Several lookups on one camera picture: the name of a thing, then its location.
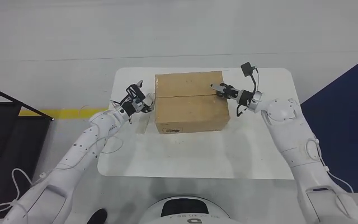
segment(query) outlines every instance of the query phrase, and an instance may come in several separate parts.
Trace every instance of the blue wall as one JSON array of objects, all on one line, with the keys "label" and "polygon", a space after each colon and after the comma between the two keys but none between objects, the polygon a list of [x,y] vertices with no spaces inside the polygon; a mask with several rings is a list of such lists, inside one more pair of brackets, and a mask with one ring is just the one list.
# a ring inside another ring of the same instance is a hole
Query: blue wall
[{"label": "blue wall", "polygon": [[[302,103],[331,173],[358,190],[358,65]],[[335,181],[346,191],[349,188]]]}]

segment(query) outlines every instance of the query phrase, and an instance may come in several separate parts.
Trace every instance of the table surface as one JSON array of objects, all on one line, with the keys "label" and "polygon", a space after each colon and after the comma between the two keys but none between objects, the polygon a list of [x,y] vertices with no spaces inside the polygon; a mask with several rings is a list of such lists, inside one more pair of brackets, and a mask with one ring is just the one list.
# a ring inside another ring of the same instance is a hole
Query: table surface
[{"label": "table surface", "polygon": [[[253,89],[251,79],[244,77],[240,68],[121,68],[116,73],[111,100],[120,101],[125,89],[139,80],[143,80],[145,94],[154,93],[155,74],[202,71],[223,71],[225,83],[237,89]],[[259,73],[258,89],[267,97],[298,102],[287,69],[259,68]],[[247,111],[237,118],[236,102],[228,100],[228,105],[231,119],[220,132],[160,135],[154,113],[133,115],[133,123],[126,123],[116,138],[109,139],[103,151],[120,150],[102,153],[98,171],[105,176],[293,179],[261,113]]]}]

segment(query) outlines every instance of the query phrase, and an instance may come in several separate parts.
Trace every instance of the brown cardboard box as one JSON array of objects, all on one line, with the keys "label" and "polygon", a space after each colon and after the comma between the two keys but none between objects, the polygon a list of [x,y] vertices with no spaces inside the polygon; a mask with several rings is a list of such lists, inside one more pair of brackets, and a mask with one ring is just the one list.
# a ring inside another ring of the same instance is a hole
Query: brown cardboard box
[{"label": "brown cardboard box", "polygon": [[222,72],[156,75],[156,126],[160,134],[222,130],[230,119],[228,103],[210,84]]}]

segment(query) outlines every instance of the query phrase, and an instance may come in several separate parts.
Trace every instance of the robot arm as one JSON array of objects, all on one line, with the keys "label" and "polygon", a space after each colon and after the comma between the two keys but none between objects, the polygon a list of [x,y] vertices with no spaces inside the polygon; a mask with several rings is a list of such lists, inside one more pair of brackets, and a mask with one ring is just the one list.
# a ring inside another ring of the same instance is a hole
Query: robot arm
[{"label": "robot arm", "polygon": [[126,89],[128,95],[121,102],[115,102],[117,105],[112,110],[91,117],[91,127],[81,134],[42,182],[11,204],[13,207],[3,223],[64,223],[72,209],[76,186],[91,162],[98,158],[107,140],[130,120],[132,114],[152,111],[154,102],[144,102],[141,86],[142,81],[130,85]]},{"label": "robot arm", "polygon": [[[253,79],[252,72],[257,68],[249,63],[241,67],[245,76]],[[256,88],[253,92],[236,90],[224,83],[211,87],[218,96],[234,99],[239,106],[254,113],[261,112],[277,149],[296,180],[298,202],[308,223],[358,223],[358,206],[329,176],[318,139],[295,100],[267,99]]]}]

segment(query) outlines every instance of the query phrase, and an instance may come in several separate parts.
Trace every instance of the yellow tape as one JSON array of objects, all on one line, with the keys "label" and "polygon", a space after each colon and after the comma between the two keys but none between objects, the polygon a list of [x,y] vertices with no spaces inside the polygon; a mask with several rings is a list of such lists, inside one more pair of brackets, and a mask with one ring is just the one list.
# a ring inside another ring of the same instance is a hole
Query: yellow tape
[{"label": "yellow tape", "polygon": [[[68,108],[68,109],[43,109],[42,113],[55,119],[90,118],[93,114],[108,110],[108,108]],[[19,116],[39,116],[31,110],[21,110]]]}]

